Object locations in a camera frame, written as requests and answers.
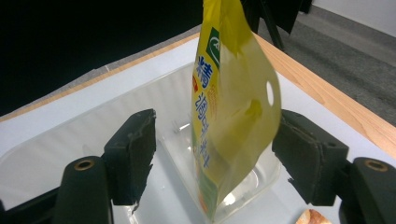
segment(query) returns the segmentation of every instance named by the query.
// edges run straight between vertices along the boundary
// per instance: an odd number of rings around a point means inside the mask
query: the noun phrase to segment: wooden table edge
[[[334,86],[318,77],[316,74],[305,68],[300,63],[293,60],[284,52],[275,48],[261,37],[256,36],[256,39],[265,55],[275,68],[275,70],[289,81],[294,83],[302,91],[306,92],[317,102],[325,106],[338,118],[343,120],[358,133],[362,134],[368,140],[380,147],[388,153],[393,159],[396,159],[396,128],[391,124],[381,119],[378,115],[374,114],[364,106],[360,105],[347,95],[340,92]],[[168,50],[174,49],[194,38],[199,37],[199,34],[188,36],[173,44],[170,44],[162,49],[151,52],[139,59],[130,63],[126,63],[114,70],[111,70],[99,77],[95,77],[87,82],[77,85],[67,91],[60,92],[48,99],[38,102],[33,105],[26,106],[23,109],[14,111],[0,118],[0,122],[15,118],[19,115],[32,111],[42,105],[49,104],[57,99],[60,99],[75,91],[79,91],[87,86],[90,86],[107,77],[111,77],[120,71],[123,71],[138,63],[142,63],[152,57],[165,53]]]

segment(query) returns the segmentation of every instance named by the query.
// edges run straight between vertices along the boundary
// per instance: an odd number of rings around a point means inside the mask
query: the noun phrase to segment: clear plastic container
[[[196,209],[201,210],[190,148],[191,69],[192,64],[183,66],[12,148],[0,159],[1,199],[9,208],[58,187],[70,161],[102,155],[105,143],[129,116],[154,108],[158,144],[165,148]],[[268,147],[252,172],[219,206],[215,222],[269,189],[279,171],[280,162]],[[134,223],[134,217],[127,217],[127,223]]]

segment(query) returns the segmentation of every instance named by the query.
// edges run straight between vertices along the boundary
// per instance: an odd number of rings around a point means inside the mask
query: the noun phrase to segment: gray carpet
[[[285,52],[396,126],[396,67],[314,28],[297,21],[291,35],[279,31]],[[259,35],[271,42],[263,22]]]

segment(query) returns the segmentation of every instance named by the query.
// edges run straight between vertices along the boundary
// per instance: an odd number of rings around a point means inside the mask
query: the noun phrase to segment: yellow packaging
[[[240,0],[204,0],[191,115],[199,200],[213,220],[216,207],[271,143],[280,121],[276,73]]]

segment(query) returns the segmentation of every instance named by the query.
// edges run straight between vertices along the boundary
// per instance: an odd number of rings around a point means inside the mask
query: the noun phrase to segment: brown food item
[[[306,209],[296,224],[332,224],[326,217],[314,209]]]

